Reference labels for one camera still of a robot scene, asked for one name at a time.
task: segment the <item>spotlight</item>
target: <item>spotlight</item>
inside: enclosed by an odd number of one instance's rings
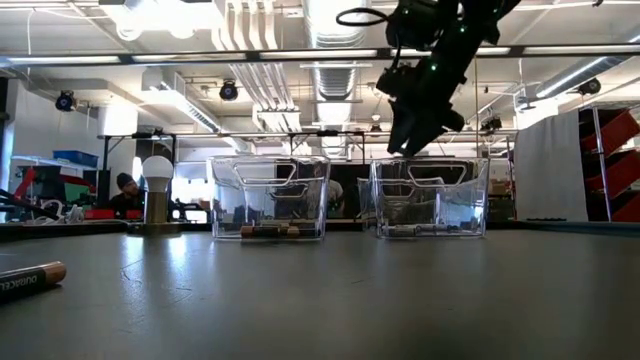
[[[600,84],[600,81],[598,81],[598,79],[593,78],[589,81],[587,81],[586,83],[578,86],[578,89],[576,89],[576,91],[578,92],[578,94],[580,95],[594,95],[600,92],[600,89],[602,89],[602,84]]]
[[[493,134],[499,129],[502,129],[502,120],[497,115],[483,120],[480,125],[480,130],[486,131],[487,134]]]
[[[56,99],[56,109],[63,112],[75,111],[78,101],[73,97],[73,91],[65,90],[60,92]]]
[[[233,101],[238,98],[238,88],[235,80],[224,80],[224,84],[220,88],[220,98],[224,101]]]

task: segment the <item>table surface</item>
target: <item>table surface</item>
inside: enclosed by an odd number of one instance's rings
[[[640,239],[213,243],[120,234],[0,245],[0,271],[60,260],[0,306],[0,359],[637,359]]]

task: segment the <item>plastic bin handle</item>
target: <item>plastic bin handle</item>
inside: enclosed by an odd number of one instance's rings
[[[278,165],[283,165],[283,166],[289,166],[291,168],[291,172],[289,173],[289,176],[286,179],[277,179],[277,178],[250,178],[250,177],[243,177],[242,175],[240,175],[240,171],[238,171],[238,169],[242,169],[242,168],[251,168],[251,167],[256,167],[256,166],[260,166],[264,164],[259,164],[259,163],[255,163],[255,162],[237,162],[235,164],[233,164],[233,171],[236,173],[236,175],[238,176],[238,179],[240,179],[240,181],[242,182],[242,185],[245,187],[261,187],[261,186],[265,186],[265,185],[269,185],[269,186],[285,186],[287,184],[289,184],[289,182],[291,181],[291,178],[293,177],[293,174],[296,172],[297,166],[296,164],[278,164]]]
[[[303,197],[307,191],[309,190],[309,185],[307,184],[302,184],[303,185],[303,189],[300,192],[299,195],[277,195],[277,194],[270,194],[271,198],[273,199],[299,199],[301,197]]]
[[[458,178],[458,181],[456,181],[455,184],[448,184],[448,185],[458,185],[462,182],[462,179],[464,179],[464,176],[467,174],[467,167],[464,165],[456,165],[456,164],[424,164],[424,165],[409,165],[409,167],[407,168],[407,173],[409,173],[409,177],[411,178],[411,181],[413,181],[413,184],[417,187],[433,187],[434,184],[420,184],[418,183],[419,181],[426,181],[426,180],[433,180],[434,178],[430,178],[430,179],[416,179],[413,176],[413,172],[411,171],[411,169],[413,168],[461,168],[462,169],[462,174],[460,174],[460,177]]]

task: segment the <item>ceiling duct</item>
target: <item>ceiling duct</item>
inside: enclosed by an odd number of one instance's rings
[[[618,41],[636,43],[640,41],[639,33],[640,27],[637,27],[627,36],[618,39]],[[536,88],[536,96],[538,98],[554,97],[593,79],[605,71],[611,70],[630,58],[631,56],[602,56],[596,59],[579,61],[540,84]]]
[[[182,111],[193,121],[199,123],[212,133],[224,132],[226,129],[220,125],[215,115],[203,110],[203,106],[195,100],[187,99],[186,83],[178,73],[165,74],[160,68],[147,68],[142,73],[142,91],[151,91],[155,94],[154,101],[159,104],[173,105]],[[238,138],[225,138],[236,152],[251,152],[251,146]]]
[[[336,23],[336,15],[355,7],[369,7],[369,0],[303,0],[305,25],[309,45],[315,49],[360,47],[364,42],[364,28],[341,26]],[[350,15],[349,21],[366,20],[365,14]],[[340,102],[353,99],[356,71],[354,68],[315,68],[313,80],[317,100],[328,101],[317,104],[318,120],[326,125],[339,125],[349,121],[351,104]],[[344,154],[345,139],[339,144],[323,138],[327,155]]]

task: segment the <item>person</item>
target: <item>person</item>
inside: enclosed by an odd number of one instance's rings
[[[138,188],[133,177],[120,173],[116,183],[121,193],[111,198],[107,208],[116,212],[116,217],[124,217],[128,210],[144,210],[144,191]]]

